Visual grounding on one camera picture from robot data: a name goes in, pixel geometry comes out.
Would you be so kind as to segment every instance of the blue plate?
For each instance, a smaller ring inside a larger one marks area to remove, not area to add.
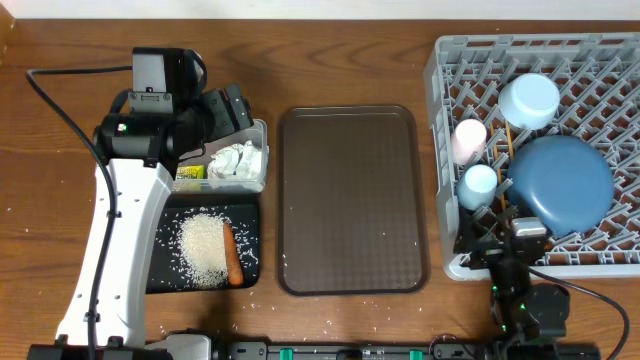
[[[585,232],[613,204],[613,175],[600,153],[573,136],[544,136],[517,154],[507,176],[509,200],[560,237]]]

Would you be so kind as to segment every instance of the cup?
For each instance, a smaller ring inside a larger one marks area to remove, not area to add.
[[[487,128],[475,119],[462,120],[451,134],[453,162],[465,165],[474,153],[482,155],[486,146]]]
[[[474,165],[462,175],[456,187],[458,204],[467,210],[476,211],[489,206],[496,194],[498,175],[487,165]]]
[[[558,87],[540,74],[517,77],[498,96],[498,106],[505,120],[520,129],[542,129],[553,120],[559,105]]]

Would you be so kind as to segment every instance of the wooden table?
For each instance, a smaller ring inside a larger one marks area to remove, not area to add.
[[[52,343],[80,272],[94,205],[93,160],[31,90],[27,69],[123,65],[131,63],[134,46],[190,47],[205,59],[210,87],[239,82],[255,117],[268,124],[260,280],[246,290],[148,296],[148,339],[192,327],[231,340],[429,343],[442,333],[488,339],[498,332],[489,315],[489,282],[455,282],[442,269],[422,80],[435,40],[446,34],[605,31],[640,31],[640,23],[18,20],[0,69],[0,358],[24,358],[30,344]],[[119,73],[39,81],[91,134],[132,80]],[[274,279],[276,125],[291,107],[347,104],[402,104],[415,116],[432,270],[416,294],[296,298]],[[640,322],[640,279],[578,283],[615,298]],[[621,331],[613,308],[572,293],[567,340],[595,341],[606,355]],[[638,330],[622,358],[635,356]]]

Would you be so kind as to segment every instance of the white cloth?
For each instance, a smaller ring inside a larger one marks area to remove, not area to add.
[[[209,179],[254,179],[261,171],[262,151],[251,140],[218,150],[207,166]]]

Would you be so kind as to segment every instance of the carrot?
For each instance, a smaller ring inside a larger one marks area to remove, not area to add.
[[[236,241],[231,231],[231,225],[224,224],[224,254],[227,259],[227,273],[229,274],[229,283],[231,286],[240,286],[244,282],[242,275],[242,266],[238,259],[238,250]]]

